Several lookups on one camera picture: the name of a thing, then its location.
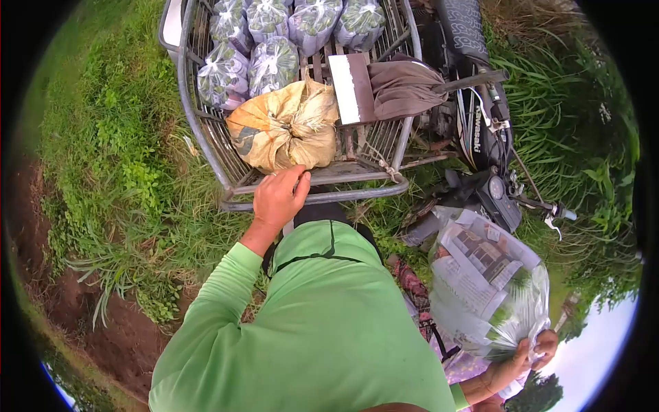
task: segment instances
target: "black strap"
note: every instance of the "black strap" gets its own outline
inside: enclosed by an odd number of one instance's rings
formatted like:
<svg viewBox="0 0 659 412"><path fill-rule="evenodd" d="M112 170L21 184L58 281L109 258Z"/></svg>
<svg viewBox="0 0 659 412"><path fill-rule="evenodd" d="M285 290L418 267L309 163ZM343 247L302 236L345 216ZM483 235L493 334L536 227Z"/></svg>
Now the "black strap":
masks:
<svg viewBox="0 0 659 412"><path fill-rule="evenodd" d="M446 346L444 346L444 341L442 341L442 338L440 337L440 333L437 331L437 327L432 324L430 325L432 329L432 333L435 335L435 338L437 338L437 343L440 346L440 352L442 352L442 363L444 363L447 359L452 358L456 353L460 352L460 347L459 346L454 346L451 348L450 351L446 351Z"/></svg>
<svg viewBox="0 0 659 412"><path fill-rule="evenodd" d="M288 262L282 263L277 268L275 269L275 272L272 274L274 276L278 271L284 269L286 266L290 265L293 262L299 262L300 260L305 260L305 259L314 259L314 258L323 258L323 259L336 259L336 260L348 260L350 262L356 262L356 263L363 263L361 260L357 260L354 258L348 258L346 256L334 256L334 228L332 225L332 221L329 221L329 233L331 235L331 244L329 246L329 250L323 254L320 253L312 253L308 256L296 256L292 259L290 259Z"/></svg>

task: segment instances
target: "motorcycle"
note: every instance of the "motorcycle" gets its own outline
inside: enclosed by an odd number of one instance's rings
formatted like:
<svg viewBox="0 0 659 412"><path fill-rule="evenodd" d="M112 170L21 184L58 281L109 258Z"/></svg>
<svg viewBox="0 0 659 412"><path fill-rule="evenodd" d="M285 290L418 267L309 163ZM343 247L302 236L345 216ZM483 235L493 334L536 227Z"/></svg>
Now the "motorcycle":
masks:
<svg viewBox="0 0 659 412"><path fill-rule="evenodd" d="M495 70L489 64L477 0L433 0L413 7L422 40L424 62L452 84L484 78ZM500 71L507 80L505 71ZM416 124L428 131L431 147L452 145L469 172L446 169L445 181L425 192L401 224L399 237L409 246L419 246L437 232L432 208L441 204L473 210L513 233L519 226L520 206L540 210L544 222L559 233L554 220L576 220L562 203L543 201L523 162L513 147L513 127L501 81L486 81L457 88L443 104L421 115ZM512 158L525 172L538 200L529 199L509 164Z"/></svg>

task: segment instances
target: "gray cloth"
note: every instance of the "gray cloth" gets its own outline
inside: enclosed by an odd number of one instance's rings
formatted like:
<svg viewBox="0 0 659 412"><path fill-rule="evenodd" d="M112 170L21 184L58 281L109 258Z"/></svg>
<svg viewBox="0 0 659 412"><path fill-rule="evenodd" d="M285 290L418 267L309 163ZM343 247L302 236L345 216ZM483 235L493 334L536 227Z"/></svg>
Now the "gray cloth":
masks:
<svg viewBox="0 0 659 412"><path fill-rule="evenodd" d="M368 76L375 95L377 120L416 116L448 99L448 93L431 91L444 84L439 72L400 53L391 61L369 64Z"/></svg>

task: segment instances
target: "dirt path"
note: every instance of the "dirt path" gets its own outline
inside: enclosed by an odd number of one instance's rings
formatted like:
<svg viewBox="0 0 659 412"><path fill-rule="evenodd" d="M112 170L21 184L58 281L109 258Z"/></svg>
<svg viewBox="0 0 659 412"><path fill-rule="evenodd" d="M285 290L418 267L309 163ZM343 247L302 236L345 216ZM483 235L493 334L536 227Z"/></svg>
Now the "dirt path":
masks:
<svg viewBox="0 0 659 412"><path fill-rule="evenodd" d="M48 188L39 163L26 159L8 184L9 230L30 295L43 305L48 321L67 332L72 346L82 350L125 392L146 403L153 369L170 337L139 312L134 301L124 301L116 294L107 306L108 327L98 324L92 331L100 290L78 283L80 274L72 270L52 282L50 268L43 259L50 224L41 210L40 200Z"/></svg>

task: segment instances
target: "green long-sleeve shirt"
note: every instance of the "green long-sleeve shirt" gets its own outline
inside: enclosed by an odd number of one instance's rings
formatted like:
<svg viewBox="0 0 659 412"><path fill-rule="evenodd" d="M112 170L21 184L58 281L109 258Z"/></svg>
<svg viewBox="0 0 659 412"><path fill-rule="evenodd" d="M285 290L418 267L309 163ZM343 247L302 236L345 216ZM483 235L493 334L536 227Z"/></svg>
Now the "green long-sleeve shirt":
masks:
<svg viewBox="0 0 659 412"><path fill-rule="evenodd" d="M267 299L241 324L261 262L237 243L217 265L158 359L152 411L467 406L375 248L352 227L314 221L286 236Z"/></svg>

